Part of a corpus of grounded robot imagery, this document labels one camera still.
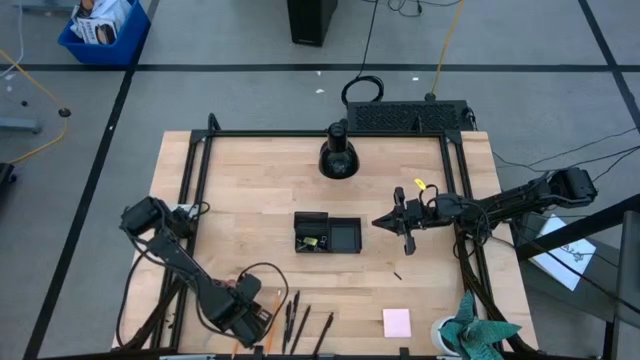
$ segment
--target black metal frame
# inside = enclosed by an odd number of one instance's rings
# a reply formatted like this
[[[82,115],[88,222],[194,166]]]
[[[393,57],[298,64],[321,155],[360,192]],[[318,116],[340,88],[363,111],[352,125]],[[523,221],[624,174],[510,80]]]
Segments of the black metal frame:
[[[542,254],[541,249],[553,250],[574,241],[586,238],[597,232],[623,225],[622,240],[618,259],[617,284],[615,294],[619,298],[631,301],[631,297],[638,299],[637,284],[640,281],[635,258],[640,251],[640,194],[634,195],[617,204],[609,206],[592,215],[577,220],[535,240],[518,244],[516,254],[519,261],[528,260]],[[605,359],[617,358],[617,343],[620,324],[624,320],[640,323],[640,316],[634,314],[624,305],[614,305],[613,319],[606,321],[604,335],[603,356]]]
[[[200,163],[200,170],[198,174],[197,186],[195,191],[195,200],[194,204],[202,205],[203,196],[204,196],[204,187],[206,183],[207,172],[209,169],[209,159],[211,156],[211,151],[213,149],[213,141],[216,137],[325,137],[326,132],[324,130],[221,130],[220,126],[213,114],[209,115],[208,119],[208,129],[206,130],[192,130],[191,136],[189,139],[189,148],[187,151],[187,158],[185,163],[185,168],[183,172],[183,178],[180,187],[180,194],[178,201],[180,203],[188,202],[189,195],[189,186],[191,183],[191,177],[193,174],[193,167],[195,164],[195,155],[198,145],[203,142],[204,149],[202,152],[202,158]],[[350,137],[417,137],[417,138],[435,138],[438,139],[440,144],[441,156],[443,169],[445,173],[445,180],[447,184],[448,192],[455,192],[455,180],[453,175],[453,168],[451,163],[451,157],[449,152],[449,143],[454,145],[454,149],[456,151],[456,160],[458,163],[458,168],[460,171],[460,177],[462,180],[462,190],[465,197],[471,198],[472,190],[471,190],[471,181],[469,179],[469,172],[467,169],[466,158],[464,154],[464,147],[462,143],[462,136],[459,131],[444,131],[444,132],[406,132],[406,131],[353,131],[349,134]],[[196,220],[195,224],[196,234],[190,239],[188,239],[186,243],[186,251],[193,255],[193,251],[195,249],[195,241],[197,238],[197,228],[198,223]],[[486,296],[481,296],[482,302],[487,306],[488,303],[493,303],[493,296],[491,292],[491,285],[489,279],[489,271],[486,265],[486,258],[484,255],[484,251],[481,246],[475,247],[475,254],[477,260],[477,267],[479,272],[479,278],[476,278],[475,275],[471,274],[471,279],[469,278],[470,272],[470,264],[467,260],[467,249],[464,245],[464,242],[458,242],[458,254],[460,255],[460,267],[461,272],[463,273],[463,282],[465,289],[473,289],[476,287],[476,290],[479,289],[477,286],[481,286],[482,290],[484,290]],[[171,329],[170,343],[169,347],[162,348],[161,340],[162,340],[162,332],[164,319],[166,315],[166,310],[170,306],[173,296],[178,295],[176,309],[175,309],[175,318],[173,322],[173,327]],[[183,285],[183,283],[174,278],[173,274],[170,270],[165,270],[165,274],[162,281],[162,286],[160,290],[160,301],[158,305],[156,305],[155,309],[152,311],[151,315],[147,319],[146,325],[151,325],[155,323],[155,326],[147,326],[148,333],[144,334],[145,339],[151,335],[151,343],[150,350],[141,350],[139,349],[144,341],[137,344],[137,347],[133,348],[133,350],[128,349],[125,351],[115,351],[108,354],[92,354],[92,355],[81,355],[81,356],[72,356],[72,357],[60,357],[55,359],[89,359],[89,358],[104,358],[104,359],[147,359],[147,358],[159,358],[160,355],[177,355],[177,349],[180,344],[180,336],[182,331],[182,323],[184,319],[184,311],[186,307],[186,294],[187,288]],[[491,316],[491,314],[499,314],[499,311],[495,307],[495,305],[487,308],[487,313],[490,318],[495,318],[495,320],[504,320],[501,316]],[[522,349],[526,349],[526,345],[524,347],[520,347],[520,349],[516,349],[516,351],[522,351]],[[526,352],[504,352],[502,346],[497,346],[497,349],[503,354],[505,359],[549,359],[549,360],[572,360],[578,359],[573,357],[564,357],[564,356],[552,356],[546,355],[542,353],[526,353]],[[215,354],[216,359],[230,359],[230,354]],[[295,359],[308,359],[309,355],[269,355],[270,359],[274,360],[295,360]],[[409,354],[409,350],[407,348],[399,348],[398,355],[333,355],[331,359],[340,359],[340,360],[409,360],[409,359],[438,359],[440,356],[411,356]],[[254,354],[252,355],[238,355],[236,359],[263,359],[262,354],[262,346],[256,346],[254,350]]]

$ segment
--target wooden tabletop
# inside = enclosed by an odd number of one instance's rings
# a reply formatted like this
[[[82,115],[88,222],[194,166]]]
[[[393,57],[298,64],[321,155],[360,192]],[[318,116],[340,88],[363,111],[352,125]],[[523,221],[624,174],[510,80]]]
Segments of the wooden tabletop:
[[[151,195],[168,204],[178,199],[189,136],[189,132],[164,134]],[[393,355],[398,354],[398,348],[408,347],[411,354],[435,355],[438,352],[430,341],[430,327],[438,318],[455,315],[463,294],[459,263],[452,253],[453,228],[414,231],[417,250],[405,256],[403,238],[371,226],[371,221],[392,209],[396,186],[404,187],[408,199],[415,198],[419,189],[414,178],[446,191],[438,141],[350,140],[360,157],[360,170],[350,179],[336,181],[323,177],[317,168],[323,138],[215,138],[204,196],[211,211],[201,218],[195,259],[218,279],[235,279],[243,268],[260,261],[278,265],[291,287],[290,299],[295,291],[301,292],[296,331],[304,309],[311,305],[296,354],[313,351],[329,313],[334,312],[321,352]],[[463,133],[463,141],[474,196],[499,192],[487,134]],[[453,147],[450,154],[456,189],[461,192]],[[196,161],[192,196],[198,166]],[[362,253],[296,254],[295,211],[360,217]],[[506,225],[499,225],[494,235],[511,241]],[[510,322],[522,326],[522,338],[537,347],[514,250],[490,239],[485,253],[496,305]],[[125,341],[157,303],[163,272],[146,260],[139,265],[122,320]],[[251,273],[263,286],[256,300],[272,311],[277,290],[284,293],[281,278],[269,268],[256,268]],[[411,338],[384,338],[382,310],[397,308],[410,310]],[[282,315],[277,318],[273,354],[281,353]],[[231,353],[233,340],[213,335],[199,324],[191,292],[184,320],[180,352]],[[164,334],[169,333],[172,321],[170,311]]]

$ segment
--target open black box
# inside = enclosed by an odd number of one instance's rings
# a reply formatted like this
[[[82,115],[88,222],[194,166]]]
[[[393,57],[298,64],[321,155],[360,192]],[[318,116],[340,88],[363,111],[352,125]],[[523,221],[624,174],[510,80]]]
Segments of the open black box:
[[[362,250],[360,218],[333,218],[324,212],[294,214],[294,248],[298,253],[359,254]],[[304,238],[317,239],[308,245]]]

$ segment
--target blue storage bin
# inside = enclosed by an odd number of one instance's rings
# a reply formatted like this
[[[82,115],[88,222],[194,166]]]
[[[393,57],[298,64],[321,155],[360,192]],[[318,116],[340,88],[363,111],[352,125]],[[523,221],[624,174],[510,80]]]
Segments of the blue storage bin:
[[[71,31],[73,22],[69,23],[58,37],[58,44],[71,51],[73,56],[84,64],[128,65],[142,35],[149,28],[149,18],[138,0],[128,0],[131,10],[118,32],[116,42],[111,45],[85,44]]]

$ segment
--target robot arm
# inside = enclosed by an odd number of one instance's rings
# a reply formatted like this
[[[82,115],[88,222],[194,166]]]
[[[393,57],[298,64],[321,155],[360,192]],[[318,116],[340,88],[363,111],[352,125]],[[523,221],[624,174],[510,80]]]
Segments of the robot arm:
[[[235,287],[209,277],[184,250],[180,240],[193,235],[189,214],[182,208],[173,212],[159,199],[146,197],[122,214],[120,228],[131,241],[145,244],[196,294],[204,316],[221,332],[231,330],[244,346],[259,341],[272,314],[253,301],[261,283],[251,274],[238,279]],[[138,236],[154,229],[151,240]]]
[[[422,199],[406,201],[404,190],[394,191],[394,207],[372,222],[405,238],[405,254],[415,252],[411,230],[448,226],[456,222],[463,231],[473,233],[479,226],[492,230],[503,220],[530,211],[543,212],[551,205],[564,208],[587,206],[597,195],[586,170],[569,168],[545,173],[526,185],[481,200],[465,199],[457,194],[438,194],[425,205]]]

